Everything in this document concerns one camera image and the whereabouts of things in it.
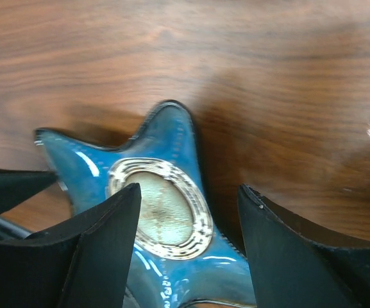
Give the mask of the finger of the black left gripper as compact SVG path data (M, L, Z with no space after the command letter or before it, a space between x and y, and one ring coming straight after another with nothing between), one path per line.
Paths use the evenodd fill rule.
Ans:
M0 169L0 214L47 189L56 180L52 171Z

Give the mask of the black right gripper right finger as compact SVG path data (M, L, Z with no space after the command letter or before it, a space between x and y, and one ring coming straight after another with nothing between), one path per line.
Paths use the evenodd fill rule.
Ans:
M370 241L318 225L246 184L237 205L259 307L370 307Z

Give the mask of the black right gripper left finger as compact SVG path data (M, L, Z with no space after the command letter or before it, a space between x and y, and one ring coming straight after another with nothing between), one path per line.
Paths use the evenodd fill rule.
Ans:
M0 240L0 307L122 307L140 203L130 184L55 226Z

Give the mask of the dark teal star plate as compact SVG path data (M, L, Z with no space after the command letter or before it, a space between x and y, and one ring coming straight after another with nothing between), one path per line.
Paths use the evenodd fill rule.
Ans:
M141 190L125 307L256 307L247 259L216 227L207 203L197 134L175 100L157 104L119 147L39 128L60 187L80 214L129 184Z

